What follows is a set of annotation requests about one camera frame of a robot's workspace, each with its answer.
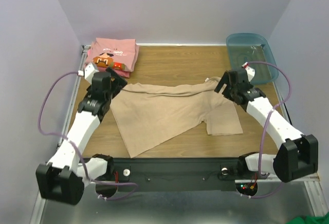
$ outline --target shirt sleeve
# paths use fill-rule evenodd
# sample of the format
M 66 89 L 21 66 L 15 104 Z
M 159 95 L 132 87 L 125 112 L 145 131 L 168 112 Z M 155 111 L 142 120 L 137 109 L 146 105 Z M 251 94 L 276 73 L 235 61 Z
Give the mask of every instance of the shirt sleeve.
M 210 111 L 206 117 L 208 135 L 242 134 L 242 127 L 232 102 L 224 102 Z

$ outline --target white wall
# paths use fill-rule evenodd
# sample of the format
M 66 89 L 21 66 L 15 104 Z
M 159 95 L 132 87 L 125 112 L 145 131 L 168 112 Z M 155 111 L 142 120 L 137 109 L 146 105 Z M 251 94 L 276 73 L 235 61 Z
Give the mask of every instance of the white wall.
M 329 203 L 329 0 L 291 0 L 269 44 L 293 85 L 287 109 L 294 126 L 319 140 L 319 175 Z M 287 94 L 283 77 L 277 80 Z
M 225 43 L 235 32 L 268 38 L 290 0 L 59 0 L 82 44 Z
M 51 83 L 78 67 L 81 46 L 58 0 L 0 0 L 0 223 L 27 224 L 38 185 L 35 170 L 57 138 L 38 133 L 40 105 Z M 60 131 L 73 78 L 50 97 L 44 129 Z

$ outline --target teal plastic bin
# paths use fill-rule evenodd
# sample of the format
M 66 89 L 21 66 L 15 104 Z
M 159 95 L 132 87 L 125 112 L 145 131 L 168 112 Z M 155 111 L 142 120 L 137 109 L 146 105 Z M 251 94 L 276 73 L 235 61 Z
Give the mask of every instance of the teal plastic bin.
M 226 38 L 228 55 L 232 69 L 240 68 L 245 62 L 264 61 L 276 65 L 272 51 L 261 35 L 237 33 Z M 264 64 L 250 64 L 255 69 L 251 84 L 267 84 L 278 78 L 278 70 Z

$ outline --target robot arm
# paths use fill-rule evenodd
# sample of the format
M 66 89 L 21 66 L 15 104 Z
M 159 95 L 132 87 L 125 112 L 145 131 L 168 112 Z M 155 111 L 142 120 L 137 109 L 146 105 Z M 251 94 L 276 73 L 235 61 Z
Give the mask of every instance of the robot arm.
M 223 90 L 225 98 L 241 106 L 262 126 L 273 109 L 265 94 L 250 84 L 254 70 L 248 65 L 241 69 L 226 71 L 215 92 Z M 318 169 L 318 141 L 313 135 L 305 136 L 288 123 L 277 111 L 272 113 L 267 133 L 275 142 L 276 155 L 262 155 L 261 171 L 276 174 L 283 182 L 315 173 Z M 259 153 L 240 157 L 244 160 L 245 170 L 258 171 Z
M 71 129 L 55 155 L 46 163 L 40 164 L 36 170 L 36 179 L 41 196 L 69 204 L 77 204 L 89 184 L 84 168 L 79 165 L 73 142 L 83 152 L 95 129 L 102 122 L 109 110 L 112 98 L 127 84 L 112 69 L 99 72 L 95 64 L 90 63 L 80 76 L 91 84 L 87 94 L 79 103 L 78 112 Z M 86 163 L 89 177 L 113 173 L 113 159 L 110 156 L 94 155 Z

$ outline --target wooden table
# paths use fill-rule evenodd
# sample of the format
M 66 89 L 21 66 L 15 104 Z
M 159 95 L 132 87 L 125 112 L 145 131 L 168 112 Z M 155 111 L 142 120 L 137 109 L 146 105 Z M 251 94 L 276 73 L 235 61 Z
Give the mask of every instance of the wooden table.
M 199 84 L 209 77 L 221 77 L 230 68 L 226 47 L 140 47 L 135 71 L 128 83 L 166 86 Z M 87 87 L 88 83 L 82 79 L 71 124 Z M 273 84 L 262 85 L 260 88 L 272 105 L 278 102 Z M 208 136 L 206 125 L 202 123 L 138 157 L 237 157 L 257 152 L 262 127 L 241 107 L 236 106 L 236 110 L 244 132 L 241 135 Z M 111 111 L 92 135 L 83 155 L 90 157 L 97 153 L 129 157 Z M 277 153 L 276 145 L 268 135 L 264 153 Z

